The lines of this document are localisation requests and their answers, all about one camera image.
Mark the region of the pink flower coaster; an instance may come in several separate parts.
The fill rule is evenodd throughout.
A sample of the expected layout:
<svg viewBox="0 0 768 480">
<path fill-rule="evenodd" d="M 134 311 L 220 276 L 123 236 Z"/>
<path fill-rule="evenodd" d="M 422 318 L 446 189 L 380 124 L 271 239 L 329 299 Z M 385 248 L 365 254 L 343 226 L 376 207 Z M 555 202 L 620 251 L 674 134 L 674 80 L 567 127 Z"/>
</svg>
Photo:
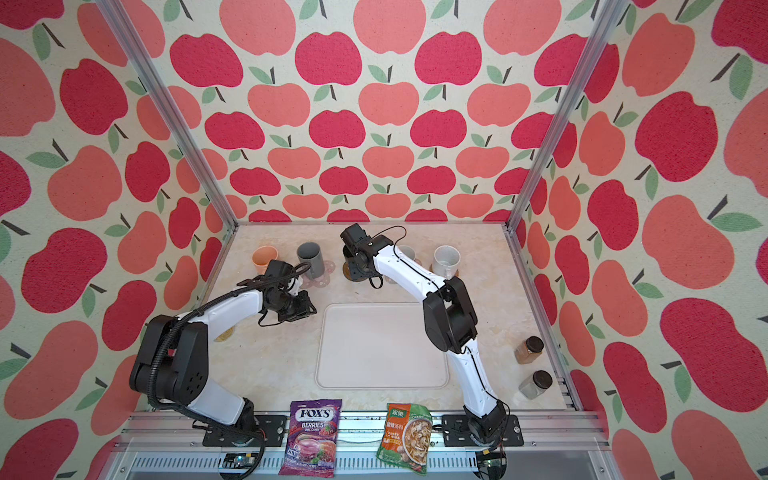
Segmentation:
<svg viewBox="0 0 768 480">
<path fill-rule="evenodd" d="M 422 265 L 405 258 L 389 258 L 384 264 L 383 275 L 398 284 L 416 284 L 423 281 Z"/>
<path fill-rule="evenodd" d="M 331 282 L 331 275 L 335 271 L 335 264 L 331 261 L 324 262 L 324 273 L 317 278 L 310 278 L 306 273 L 301 276 L 304 288 L 324 288 Z"/>
</svg>

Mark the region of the grey mug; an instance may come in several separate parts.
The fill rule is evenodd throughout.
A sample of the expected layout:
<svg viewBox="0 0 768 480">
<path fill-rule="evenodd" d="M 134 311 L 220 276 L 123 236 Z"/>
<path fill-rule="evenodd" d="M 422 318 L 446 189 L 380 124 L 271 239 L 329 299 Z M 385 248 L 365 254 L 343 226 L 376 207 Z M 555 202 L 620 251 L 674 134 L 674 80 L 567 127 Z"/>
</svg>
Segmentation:
<svg viewBox="0 0 768 480">
<path fill-rule="evenodd" d="M 325 274 L 325 264 L 319 244 L 305 242 L 298 246 L 296 253 L 299 261 L 308 265 L 304 275 L 309 279 L 314 280 Z"/>
</svg>

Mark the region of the orange mug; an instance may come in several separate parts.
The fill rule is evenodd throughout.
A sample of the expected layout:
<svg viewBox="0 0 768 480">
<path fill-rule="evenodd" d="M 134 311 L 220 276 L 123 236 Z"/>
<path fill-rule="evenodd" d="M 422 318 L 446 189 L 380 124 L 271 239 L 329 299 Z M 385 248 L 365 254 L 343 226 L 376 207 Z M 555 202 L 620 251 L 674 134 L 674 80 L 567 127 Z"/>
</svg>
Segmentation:
<svg viewBox="0 0 768 480">
<path fill-rule="evenodd" d="M 279 251 L 272 245 L 258 247 L 251 255 L 251 261 L 258 274 L 264 274 L 273 260 L 279 259 Z"/>
</svg>

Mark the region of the rattan woven round coaster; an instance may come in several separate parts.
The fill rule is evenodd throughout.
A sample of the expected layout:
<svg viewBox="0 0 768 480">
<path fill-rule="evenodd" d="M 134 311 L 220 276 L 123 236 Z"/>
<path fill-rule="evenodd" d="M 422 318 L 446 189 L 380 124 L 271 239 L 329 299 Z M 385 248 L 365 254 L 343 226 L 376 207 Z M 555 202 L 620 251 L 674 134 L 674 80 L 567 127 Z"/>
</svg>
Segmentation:
<svg viewBox="0 0 768 480">
<path fill-rule="evenodd" d="M 458 275 L 457 269 L 444 269 L 444 268 L 437 268 L 435 264 L 432 264 L 429 267 L 429 270 L 431 273 L 434 273 L 435 275 L 438 275 L 443 278 L 452 278 L 454 276 Z"/>
</svg>

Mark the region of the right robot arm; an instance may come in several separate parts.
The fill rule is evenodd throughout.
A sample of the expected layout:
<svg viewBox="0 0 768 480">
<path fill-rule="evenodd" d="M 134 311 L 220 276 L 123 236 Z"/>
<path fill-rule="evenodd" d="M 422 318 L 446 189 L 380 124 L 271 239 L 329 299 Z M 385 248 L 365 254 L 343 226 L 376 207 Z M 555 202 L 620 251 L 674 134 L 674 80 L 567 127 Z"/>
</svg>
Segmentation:
<svg viewBox="0 0 768 480">
<path fill-rule="evenodd" d="M 468 429 L 475 443 L 496 446 L 507 426 L 507 409 L 491 387 L 477 341 L 478 317 L 463 281 L 440 277 L 406 257 L 389 238 L 343 238 L 343 255 L 354 281 L 388 277 L 422 305 L 424 330 L 445 353 L 458 378 Z"/>
</svg>

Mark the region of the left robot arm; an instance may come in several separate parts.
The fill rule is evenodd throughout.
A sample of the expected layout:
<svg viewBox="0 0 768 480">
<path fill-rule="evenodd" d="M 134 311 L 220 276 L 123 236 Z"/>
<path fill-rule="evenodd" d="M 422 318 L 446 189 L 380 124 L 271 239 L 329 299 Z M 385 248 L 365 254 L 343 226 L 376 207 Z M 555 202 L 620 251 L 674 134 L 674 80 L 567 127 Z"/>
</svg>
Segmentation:
<svg viewBox="0 0 768 480">
<path fill-rule="evenodd" d="M 269 312 L 285 323 L 317 309 L 305 290 L 241 286 L 183 315 L 156 316 L 141 342 L 130 388 L 157 410 L 173 410 L 236 435 L 256 435 L 253 403 L 209 378 L 209 345 L 240 321 Z"/>
</svg>

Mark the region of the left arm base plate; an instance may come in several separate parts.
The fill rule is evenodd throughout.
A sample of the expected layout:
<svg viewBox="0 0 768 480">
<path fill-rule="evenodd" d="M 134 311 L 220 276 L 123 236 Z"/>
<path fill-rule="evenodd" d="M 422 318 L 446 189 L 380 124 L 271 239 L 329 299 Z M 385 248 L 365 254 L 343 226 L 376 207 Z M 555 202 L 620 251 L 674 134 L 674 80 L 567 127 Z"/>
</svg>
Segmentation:
<svg viewBox="0 0 768 480">
<path fill-rule="evenodd" d="M 204 447 L 220 448 L 257 448 L 260 445 L 260 436 L 266 447 L 279 447 L 282 445 L 286 433 L 288 417 L 286 415 L 256 415 L 257 432 L 253 436 L 235 433 L 220 427 L 205 427 L 202 439 Z"/>
</svg>

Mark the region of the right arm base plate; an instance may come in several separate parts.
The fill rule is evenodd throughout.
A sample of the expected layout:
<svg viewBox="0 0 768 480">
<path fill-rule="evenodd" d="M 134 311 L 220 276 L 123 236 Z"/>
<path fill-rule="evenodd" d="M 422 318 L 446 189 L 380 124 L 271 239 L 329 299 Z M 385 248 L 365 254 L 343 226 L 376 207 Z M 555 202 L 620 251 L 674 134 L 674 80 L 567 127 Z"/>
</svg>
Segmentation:
<svg viewBox="0 0 768 480">
<path fill-rule="evenodd" d="M 471 434 L 466 415 L 443 415 L 441 432 L 446 447 L 480 447 Z M 501 442 L 504 447 L 522 447 L 525 444 L 522 428 L 516 415 L 509 415 Z"/>
</svg>

